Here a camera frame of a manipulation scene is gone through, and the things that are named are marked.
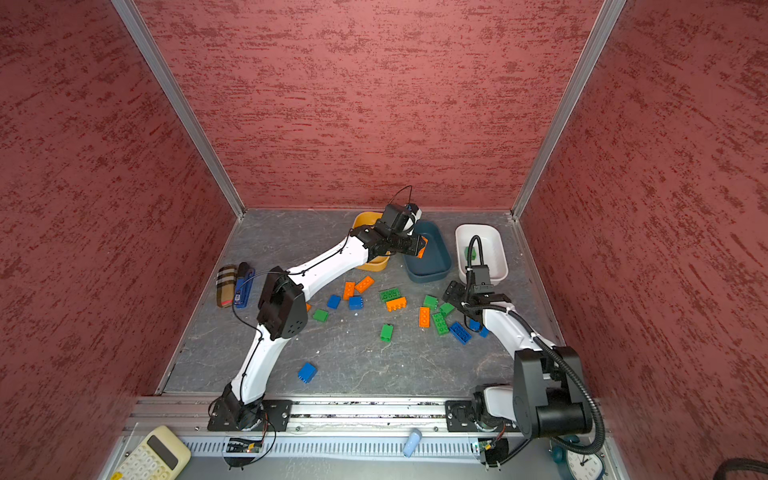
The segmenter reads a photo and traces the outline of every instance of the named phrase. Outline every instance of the building block stud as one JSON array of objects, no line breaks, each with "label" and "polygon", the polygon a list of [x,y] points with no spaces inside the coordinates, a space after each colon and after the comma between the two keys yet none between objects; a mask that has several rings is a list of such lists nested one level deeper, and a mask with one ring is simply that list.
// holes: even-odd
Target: building block stud
[{"label": "building block stud", "polygon": [[443,316],[448,316],[451,314],[451,312],[455,309],[453,305],[450,303],[443,303],[440,306],[440,313],[442,313]]},{"label": "building block stud", "polygon": [[312,379],[315,377],[315,374],[317,373],[317,369],[310,365],[309,363],[305,363],[303,367],[301,367],[301,370],[299,370],[299,378],[304,383],[312,382]]},{"label": "building block stud", "polygon": [[419,307],[419,326],[422,328],[429,328],[429,307]]},{"label": "building block stud", "polygon": [[389,312],[394,312],[395,310],[400,310],[401,308],[405,308],[406,305],[408,305],[408,302],[406,301],[405,297],[396,298],[386,303],[386,309]]},{"label": "building block stud", "polygon": [[435,321],[435,328],[437,329],[438,335],[443,336],[448,333],[448,324],[445,323],[445,317],[442,313],[432,315],[432,320]]},{"label": "building block stud", "polygon": [[368,287],[371,285],[373,285],[373,278],[371,278],[370,276],[367,276],[366,278],[360,280],[360,283],[355,285],[355,290],[357,290],[360,293],[363,293],[366,290],[368,290]]},{"label": "building block stud", "polygon": [[392,341],[392,331],[395,327],[391,323],[385,323],[382,327],[382,342]]},{"label": "building block stud", "polygon": [[354,282],[344,283],[344,301],[346,302],[353,296],[355,296],[355,283]]},{"label": "building block stud", "polygon": [[349,299],[349,309],[350,310],[362,310],[362,297],[361,296],[353,296]]},{"label": "building block stud", "polygon": [[400,298],[400,290],[396,288],[384,290],[383,292],[379,292],[379,297],[381,297],[382,302],[387,303],[390,300]]},{"label": "building block stud", "polygon": [[464,330],[464,327],[458,322],[454,322],[453,325],[451,325],[451,333],[453,333],[453,336],[456,337],[462,345],[466,345],[467,342],[472,339],[472,335],[469,335],[469,332]]},{"label": "building block stud", "polygon": [[430,309],[434,310],[437,308],[437,299],[434,296],[425,296],[424,297],[424,306],[428,306]]},{"label": "building block stud", "polygon": [[331,297],[328,299],[328,308],[332,308],[336,310],[339,308],[339,304],[341,303],[341,297],[338,295],[331,295]]},{"label": "building block stud", "polygon": [[328,320],[328,312],[325,310],[315,310],[315,314],[312,315],[312,318],[317,320],[318,322],[325,322]]}]

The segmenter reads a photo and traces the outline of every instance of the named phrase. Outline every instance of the teal alarm clock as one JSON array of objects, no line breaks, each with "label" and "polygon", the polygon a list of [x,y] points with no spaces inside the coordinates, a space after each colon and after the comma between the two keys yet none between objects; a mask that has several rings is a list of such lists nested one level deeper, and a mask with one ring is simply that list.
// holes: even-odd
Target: teal alarm clock
[{"label": "teal alarm clock", "polygon": [[[563,438],[566,442],[579,443],[576,435]],[[552,459],[558,464],[562,480],[600,480],[605,474],[605,463],[599,455],[579,455],[551,443]]]}]

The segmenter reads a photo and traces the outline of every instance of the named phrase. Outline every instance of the calculator screen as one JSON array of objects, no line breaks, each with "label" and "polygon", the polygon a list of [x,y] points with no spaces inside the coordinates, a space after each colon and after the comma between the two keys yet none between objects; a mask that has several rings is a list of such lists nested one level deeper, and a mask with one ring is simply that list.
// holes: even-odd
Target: calculator screen
[{"label": "calculator screen", "polygon": [[163,445],[163,442],[157,439],[156,436],[152,435],[147,440],[147,445],[150,446],[151,449],[154,450],[155,453],[157,453],[157,456],[160,457],[160,459],[165,462],[166,465],[170,467],[171,470],[176,468],[176,465],[179,464],[178,458],[168,450],[168,447]]}]

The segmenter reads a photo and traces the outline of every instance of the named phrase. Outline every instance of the yellow bin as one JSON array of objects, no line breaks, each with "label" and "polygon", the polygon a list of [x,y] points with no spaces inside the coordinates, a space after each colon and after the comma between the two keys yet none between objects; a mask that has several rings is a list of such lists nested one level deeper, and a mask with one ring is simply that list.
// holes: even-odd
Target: yellow bin
[{"label": "yellow bin", "polygon": [[[357,228],[360,225],[373,225],[381,217],[382,214],[379,212],[362,212],[355,218],[355,223],[352,225],[352,228]],[[389,262],[389,257],[376,257],[357,268],[367,272],[380,272],[386,268],[387,262]]]}]

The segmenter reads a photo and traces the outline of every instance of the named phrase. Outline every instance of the clock face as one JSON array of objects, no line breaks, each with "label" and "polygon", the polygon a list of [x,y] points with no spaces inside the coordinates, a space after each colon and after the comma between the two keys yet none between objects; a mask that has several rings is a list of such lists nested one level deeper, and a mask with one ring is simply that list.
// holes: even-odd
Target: clock face
[{"label": "clock face", "polygon": [[599,480],[603,476],[605,466],[597,455],[579,455],[568,450],[568,470],[575,480]]}]

